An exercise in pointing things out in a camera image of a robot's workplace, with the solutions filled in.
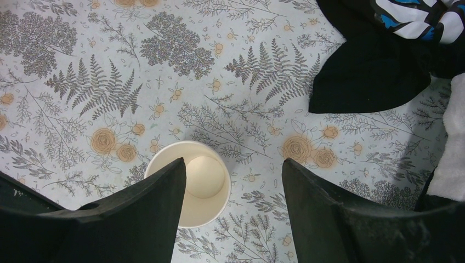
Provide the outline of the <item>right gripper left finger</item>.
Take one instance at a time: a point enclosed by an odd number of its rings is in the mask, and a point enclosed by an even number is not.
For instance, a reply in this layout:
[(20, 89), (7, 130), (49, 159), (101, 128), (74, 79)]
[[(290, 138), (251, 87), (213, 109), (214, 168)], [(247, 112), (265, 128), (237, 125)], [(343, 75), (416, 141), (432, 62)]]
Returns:
[(68, 210), (1, 174), (1, 262), (170, 262), (185, 186), (178, 158)]

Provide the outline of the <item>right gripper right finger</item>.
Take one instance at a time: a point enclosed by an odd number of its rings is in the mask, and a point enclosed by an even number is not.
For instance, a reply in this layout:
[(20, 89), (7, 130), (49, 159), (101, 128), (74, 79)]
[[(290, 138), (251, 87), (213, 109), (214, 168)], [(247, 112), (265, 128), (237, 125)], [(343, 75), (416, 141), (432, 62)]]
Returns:
[(282, 165), (299, 262), (464, 262), (464, 203), (423, 191), (414, 210), (379, 204)]

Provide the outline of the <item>black paper coffee cup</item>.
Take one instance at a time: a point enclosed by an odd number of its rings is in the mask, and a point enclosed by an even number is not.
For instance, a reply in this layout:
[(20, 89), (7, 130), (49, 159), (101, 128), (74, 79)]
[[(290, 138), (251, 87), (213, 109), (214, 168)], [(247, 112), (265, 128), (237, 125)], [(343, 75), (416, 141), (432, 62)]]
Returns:
[(197, 228), (214, 221), (225, 209), (231, 194), (231, 178), (221, 156), (197, 141), (179, 141), (163, 148), (148, 164), (144, 177), (175, 159), (186, 165), (186, 187), (180, 228)]

